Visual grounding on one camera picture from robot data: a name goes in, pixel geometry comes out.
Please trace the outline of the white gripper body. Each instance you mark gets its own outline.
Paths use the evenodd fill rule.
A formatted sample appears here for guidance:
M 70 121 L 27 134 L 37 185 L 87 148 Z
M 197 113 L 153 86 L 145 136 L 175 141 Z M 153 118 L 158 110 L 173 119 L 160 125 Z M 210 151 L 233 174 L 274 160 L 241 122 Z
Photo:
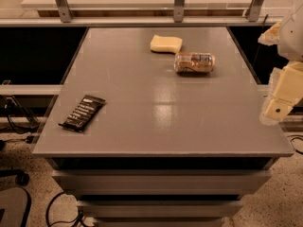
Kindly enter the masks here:
M 290 61 L 280 72 L 274 99 L 294 106 L 303 98 L 303 62 Z

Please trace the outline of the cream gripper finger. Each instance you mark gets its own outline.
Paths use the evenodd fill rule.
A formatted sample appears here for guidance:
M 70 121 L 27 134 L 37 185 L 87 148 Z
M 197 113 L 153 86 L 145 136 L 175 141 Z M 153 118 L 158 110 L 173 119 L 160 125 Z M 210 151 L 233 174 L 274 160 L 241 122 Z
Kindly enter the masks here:
M 267 96 L 264 98 L 259 121 L 266 126 L 281 122 L 293 109 L 295 100 L 288 96 L 281 87 L 283 72 L 274 68 L 268 82 Z
M 280 26 L 281 26 L 280 22 L 277 22 L 274 25 L 272 25 L 269 29 L 267 29 L 258 37 L 258 42 L 264 45 L 279 44 Z

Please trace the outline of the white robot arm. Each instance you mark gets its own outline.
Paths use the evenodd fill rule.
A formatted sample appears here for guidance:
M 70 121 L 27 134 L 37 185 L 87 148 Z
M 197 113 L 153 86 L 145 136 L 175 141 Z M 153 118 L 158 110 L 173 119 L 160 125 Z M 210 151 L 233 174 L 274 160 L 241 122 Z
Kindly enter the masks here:
M 276 45 L 278 55 L 289 62 L 274 68 L 268 82 L 259 120 L 272 126 L 282 121 L 303 98 L 303 6 L 294 8 L 258 38 L 264 45 Z

